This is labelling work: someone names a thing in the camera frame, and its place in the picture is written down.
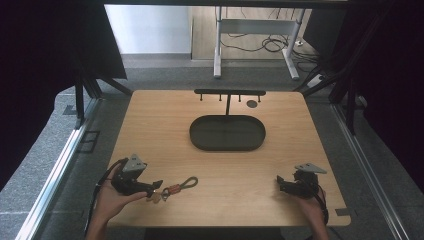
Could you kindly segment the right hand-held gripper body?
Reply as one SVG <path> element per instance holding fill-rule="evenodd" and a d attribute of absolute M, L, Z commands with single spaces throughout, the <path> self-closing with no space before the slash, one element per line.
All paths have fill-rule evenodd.
<path fill-rule="evenodd" d="M 289 182 L 285 191 L 303 199 L 315 197 L 319 191 L 318 175 L 327 171 L 312 163 L 296 165 L 295 169 L 294 182 Z"/>

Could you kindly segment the black key holder with tray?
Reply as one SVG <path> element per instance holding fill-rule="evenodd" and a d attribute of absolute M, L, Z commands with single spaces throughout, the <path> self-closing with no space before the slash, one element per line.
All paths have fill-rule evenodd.
<path fill-rule="evenodd" d="M 264 124 L 256 117 L 249 115 L 231 115 L 231 98 L 242 96 L 257 96 L 257 105 L 261 97 L 266 95 L 262 90 L 224 90 L 195 89 L 195 94 L 203 100 L 205 94 L 218 95 L 219 100 L 226 95 L 224 115 L 204 115 L 195 119 L 189 129 L 191 143 L 204 151 L 253 151 L 258 149 L 266 137 Z"/>

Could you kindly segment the person's left hand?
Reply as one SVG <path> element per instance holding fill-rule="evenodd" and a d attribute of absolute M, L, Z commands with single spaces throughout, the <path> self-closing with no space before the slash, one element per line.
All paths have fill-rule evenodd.
<path fill-rule="evenodd" d="M 117 167 L 114 167 L 111 170 L 100 187 L 91 218 L 91 226 L 106 226 L 108 221 L 120 213 L 127 204 L 147 196 L 146 192 L 138 192 L 129 196 L 117 192 L 111 184 L 116 169 Z"/>

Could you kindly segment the white power strip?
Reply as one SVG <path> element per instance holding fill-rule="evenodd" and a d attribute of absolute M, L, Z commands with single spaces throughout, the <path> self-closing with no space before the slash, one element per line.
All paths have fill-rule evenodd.
<path fill-rule="evenodd" d="M 312 88 L 314 86 L 316 86 L 317 84 L 321 83 L 323 80 L 325 79 L 325 77 L 321 74 L 316 75 L 315 77 L 313 77 L 308 83 L 307 86 L 309 88 Z"/>

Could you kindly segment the black metal frame struts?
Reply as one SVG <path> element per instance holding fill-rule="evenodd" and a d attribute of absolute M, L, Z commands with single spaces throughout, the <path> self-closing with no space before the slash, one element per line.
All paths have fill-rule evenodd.
<path fill-rule="evenodd" d="M 304 97 L 334 84 L 328 99 L 332 104 L 346 100 L 346 125 L 354 134 L 354 116 L 358 90 L 355 81 L 365 64 L 369 44 L 384 21 L 388 8 L 352 7 L 343 10 L 313 10 L 306 27 L 306 41 L 320 54 L 318 65 L 295 88 Z M 307 83 L 316 75 L 325 79 L 309 88 Z"/>
<path fill-rule="evenodd" d="M 91 98 L 100 99 L 102 90 L 98 80 L 101 80 L 116 90 L 131 96 L 133 91 L 117 82 L 114 78 L 100 75 L 94 77 L 86 73 L 84 70 L 76 70 L 74 72 L 74 87 L 75 87 L 75 107 L 76 107 L 76 129 L 80 129 L 85 123 L 85 108 L 84 108 L 84 92 L 87 92 Z"/>

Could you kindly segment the white metal desk frame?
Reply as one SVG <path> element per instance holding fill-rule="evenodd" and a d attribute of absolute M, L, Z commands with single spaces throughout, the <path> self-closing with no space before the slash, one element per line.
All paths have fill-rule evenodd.
<path fill-rule="evenodd" d="M 298 71 L 292 60 L 295 42 L 300 31 L 306 10 L 300 9 L 295 20 L 255 20 L 224 19 L 222 7 L 219 6 L 216 16 L 216 40 L 213 60 L 213 76 L 221 77 L 221 35 L 222 34 L 254 34 L 254 35 L 287 35 L 288 46 L 282 49 L 283 58 L 293 80 L 299 79 Z"/>

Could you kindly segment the aluminium rail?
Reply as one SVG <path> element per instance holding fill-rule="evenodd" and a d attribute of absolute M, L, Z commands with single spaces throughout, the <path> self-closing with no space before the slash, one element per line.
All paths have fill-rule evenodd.
<path fill-rule="evenodd" d="M 91 122 L 93 112 L 98 104 L 98 100 L 92 99 L 84 108 L 86 119 L 78 129 L 74 128 L 72 130 L 45 184 L 43 185 L 43 188 L 41 189 L 14 240 L 32 240 L 34 238 L 62 181 L 63 175 L 65 174 L 65 171 L 76 152 L 77 146 Z"/>
<path fill-rule="evenodd" d="M 389 200 L 386 192 L 384 191 L 379 179 L 377 178 L 366 154 L 364 153 L 362 146 L 360 145 L 357 137 L 353 134 L 346 125 L 346 117 L 342 111 L 342 108 L 338 105 L 331 104 L 330 108 L 335 114 L 338 125 L 341 128 L 345 139 L 351 151 L 355 157 L 359 168 L 364 175 L 364 178 L 367 182 L 368 187 L 371 190 L 371 193 L 382 212 L 382 215 L 391 231 L 395 240 L 410 240 L 410 237 L 400 219 L 398 213 L 396 212 L 394 205 Z"/>

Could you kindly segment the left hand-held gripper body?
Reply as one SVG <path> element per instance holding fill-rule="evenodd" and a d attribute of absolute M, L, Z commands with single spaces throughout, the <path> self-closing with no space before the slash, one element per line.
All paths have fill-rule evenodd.
<path fill-rule="evenodd" d="M 146 167 L 147 165 L 137 154 L 123 159 L 112 177 L 112 186 L 126 196 L 137 192 L 149 192 L 149 185 L 138 181 L 138 177 Z"/>

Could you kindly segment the black tape square outline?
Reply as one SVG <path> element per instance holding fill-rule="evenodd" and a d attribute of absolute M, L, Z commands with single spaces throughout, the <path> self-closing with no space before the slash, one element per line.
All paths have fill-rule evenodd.
<path fill-rule="evenodd" d="M 86 131 L 78 144 L 77 152 L 84 154 L 92 153 L 97 145 L 99 135 L 99 131 Z"/>

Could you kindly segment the keychain with olive cord loop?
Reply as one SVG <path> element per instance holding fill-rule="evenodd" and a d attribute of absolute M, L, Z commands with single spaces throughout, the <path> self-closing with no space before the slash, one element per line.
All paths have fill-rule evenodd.
<path fill-rule="evenodd" d="M 154 192 L 151 197 L 148 197 L 148 201 L 158 203 L 160 201 L 166 202 L 171 196 L 180 193 L 182 190 L 193 188 L 198 184 L 198 178 L 191 176 L 180 184 L 175 184 L 164 188 L 161 192 Z"/>

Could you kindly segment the person's right hand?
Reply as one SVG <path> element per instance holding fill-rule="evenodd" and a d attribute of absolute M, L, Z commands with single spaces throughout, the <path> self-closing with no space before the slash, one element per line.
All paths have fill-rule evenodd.
<path fill-rule="evenodd" d="M 320 189 L 318 191 L 319 199 L 312 197 L 310 199 L 303 199 L 292 196 L 291 199 L 298 205 L 300 211 L 306 218 L 308 225 L 311 228 L 325 227 L 324 213 L 321 209 L 319 201 L 324 201 L 326 193 Z"/>

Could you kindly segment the dark curtain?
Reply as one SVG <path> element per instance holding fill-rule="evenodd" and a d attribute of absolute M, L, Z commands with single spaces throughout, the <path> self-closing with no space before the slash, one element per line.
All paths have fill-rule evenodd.
<path fill-rule="evenodd" d="M 362 96 L 364 117 L 424 190 L 424 0 L 350 0 L 315 9 L 307 26 L 314 47 L 332 47 L 329 95 Z"/>
<path fill-rule="evenodd" d="M 126 77 L 103 0 L 0 0 L 0 190 L 79 76 Z"/>

